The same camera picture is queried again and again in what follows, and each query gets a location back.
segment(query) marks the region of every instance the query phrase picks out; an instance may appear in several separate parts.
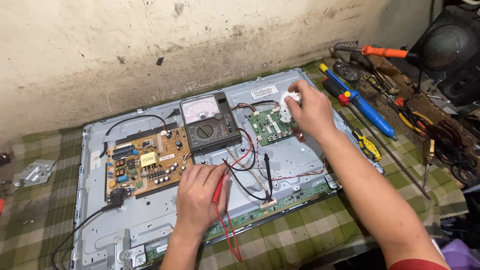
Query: green circuit board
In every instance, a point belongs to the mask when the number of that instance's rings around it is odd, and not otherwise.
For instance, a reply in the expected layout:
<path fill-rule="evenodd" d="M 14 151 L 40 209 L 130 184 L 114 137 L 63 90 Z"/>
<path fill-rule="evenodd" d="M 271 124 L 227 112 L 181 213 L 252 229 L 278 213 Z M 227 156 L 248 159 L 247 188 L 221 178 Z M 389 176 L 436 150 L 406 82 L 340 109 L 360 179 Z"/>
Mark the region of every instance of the green circuit board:
<path fill-rule="evenodd" d="M 280 108 L 256 111 L 248 116 L 260 145 L 266 146 L 295 136 L 292 127 L 295 121 L 284 123 L 280 121 L 280 117 Z"/>
<path fill-rule="evenodd" d="M 309 202 L 310 200 L 315 200 L 318 198 L 326 197 L 332 193 L 336 193 L 337 190 L 332 190 L 328 186 L 328 183 L 321 183 L 317 186 L 309 188 L 305 191 L 295 193 L 290 197 L 286 197 L 277 201 L 275 205 L 267 207 L 265 209 L 258 208 L 246 214 L 237 216 L 232 218 L 232 224 L 235 230 L 249 226 L 250 224 L 265 219 L 269 216 L 278 214 L 282 211 L 288 210 L 293 206 L 300 206 L 303 203 Z M 228 222 L 225 223 L 227 229 L 230 230 L 230 224 Z M 214 225 L 208 228 L 207 232 L 205 233 L 202 243 L 205 243 L 209 240 L 217 238 L 219 236 L 225 235 L 225 231 L 223 230 L 222 224 Z M 153 262 L 159 258 L 162 258 L 165 255 L 166 245 L 163 247 L 154 248 L 150 251 L 147 251 L 147 261 Z"/>

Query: human hand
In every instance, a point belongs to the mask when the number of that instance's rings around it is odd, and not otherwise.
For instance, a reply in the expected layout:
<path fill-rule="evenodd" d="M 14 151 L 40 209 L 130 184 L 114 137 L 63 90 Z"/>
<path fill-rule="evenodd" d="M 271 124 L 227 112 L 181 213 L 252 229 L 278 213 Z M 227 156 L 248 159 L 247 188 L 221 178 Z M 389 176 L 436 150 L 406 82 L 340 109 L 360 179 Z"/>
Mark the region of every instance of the human hand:
<path fill-rule="evenodd" d="M 301 107 L 291 97 L 286 97 L 285 102 L 302 131 L 307 132 L 317 141 L 322 141 L 337 131 L 333 122 L 332 103 L 326 95 L 305 80 L 292 83 L 288 91 L 301 93 Z"/>
<path fill-rule="evenodd" d="M 177 192 L 177 224 L 175 232 L 185 237 L 202 237 L 206 229 L 217 220 L 212 203 L 213 194 L 228 166 L 200 165 L 190 166 L 182 174 Z M 217 209 L 225 210 L 230 175 L 224 178 Z"/>

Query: black speaker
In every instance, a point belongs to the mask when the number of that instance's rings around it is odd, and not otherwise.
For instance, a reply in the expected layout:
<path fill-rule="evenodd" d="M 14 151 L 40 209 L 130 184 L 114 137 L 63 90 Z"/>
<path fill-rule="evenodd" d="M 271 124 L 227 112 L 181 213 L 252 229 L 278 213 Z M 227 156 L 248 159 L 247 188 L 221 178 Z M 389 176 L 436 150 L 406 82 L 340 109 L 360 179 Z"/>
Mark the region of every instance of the black speaker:
<path fill-rule="evenodd" d="M 409 62 L 441 80 L 438 89 L 453 105 L 464 106 L 480 100 L 479 49 L 477 9 L 447 6 L 410 50 L 419 60 Z"/>

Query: green checkered tablecloth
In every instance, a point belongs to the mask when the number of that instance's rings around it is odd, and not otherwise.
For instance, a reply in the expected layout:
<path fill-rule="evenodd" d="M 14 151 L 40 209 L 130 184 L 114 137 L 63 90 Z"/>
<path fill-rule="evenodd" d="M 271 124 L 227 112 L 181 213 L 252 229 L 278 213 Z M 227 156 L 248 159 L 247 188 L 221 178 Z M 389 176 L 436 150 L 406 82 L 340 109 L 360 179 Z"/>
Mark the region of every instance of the green checkered tablecloth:
<path fill-rule="evenodd" d="M 318 71 L 319 63 L 309 64 L 304 70 L 322 89 L 324 76 Z M 340 106 L 336 98 L 329 98 L 354 127 L 371 135 L 348 109 Z M 408 170 L 422 179 L 421 151 L 404 135 L 399 135 L 399 140 L 393 142 L 378 134 Z M 20 187 L 6 200 L 0 217 L 0 270 L 46 269 L 51 252 L 72 230 L 82 130 L 32 134 L 11 143 L 16 156 L 15 173 L 20 173 L 36 159 L 57 160 L 57 163 L 46 184 Z M 388 155 L 384 155 L 380 164 L 386 171 L 387 180 L 414 208 L 432 236 L 441 234 L 440 218 L 467 212 L 462 192 L 455 180 L 442 169 L 430 167 L 428 189 L 432 200 L 429 201 Z M 318 259 L 322 264 L 328 264 L 376 247 L 343 193 L 241 233 L 238 240 L 244 258 L 242 263 L 235 260 L 226 241 L 222 241 L 200 250 L 198 269 L 297 269 L 305 261 Z M 70 259 L 68 246 L 71 245 L 71 242 L 65 245 L 57 261 Z"/>

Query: circuit board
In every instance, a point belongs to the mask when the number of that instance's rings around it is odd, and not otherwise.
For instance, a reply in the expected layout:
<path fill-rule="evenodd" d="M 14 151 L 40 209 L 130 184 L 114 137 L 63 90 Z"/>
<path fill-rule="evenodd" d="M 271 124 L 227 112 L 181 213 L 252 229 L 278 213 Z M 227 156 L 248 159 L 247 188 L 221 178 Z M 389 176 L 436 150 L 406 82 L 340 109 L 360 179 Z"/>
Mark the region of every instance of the circuit board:
<path fill-rule="evenodd" d="M 106 201 L 116 188 L 130 189 L 131 196 L 137 196 L 175 186 L 182 172 L 193 165 L 189 152 L 183 127 L 108 148 Z"/>
<path fill-rule="evenodd" d="M 301 206 L 302 204 L 307 203 L 310 200 L 315 200 L 321 197 L 328 196 L 332 193 L 336 193 L 336 190 L 331 190 L 328 186 L 328 183 L 321 183 L 317 186 L 307 189 L 303 192 L 298 192 L 290 197 L 286 197 L 284 199 L 280 199 L 277 201 L 275 205 L 264 209 L 257 209 L 246 214 L 240 215 L 232 219 L 232 224 L 235 230 L 241 227 L 249 226 L 250 224 L 263 220 L 269 216 L 281 213 L 287 209 L 292 208 L 293 206 Z M 230 231 L 230 224 L 228 222 L 225 223 L 227 229 Z M 207 232 L 205 233 L 202 243 L 212 240 L 216 237 L 225 235 L 225 231 L 223 230 L 222 224 L 214 225 L 208 228 Z M 150 251 L 147 251 L 147 261 L 153 262 L 160 258 L 163 258 L 165 255 L 165 251 L 167 249 L 167 245 L 160 246 L 154 248 Z"/>
<path fill-rule="evenodd" d="M 280 121 L 280 117 L 280 108 L 256 111 L 248 116 L 260 145 L 266 146 L 295 136 L 295 122 L 292 120 L 284 123 Z"/>

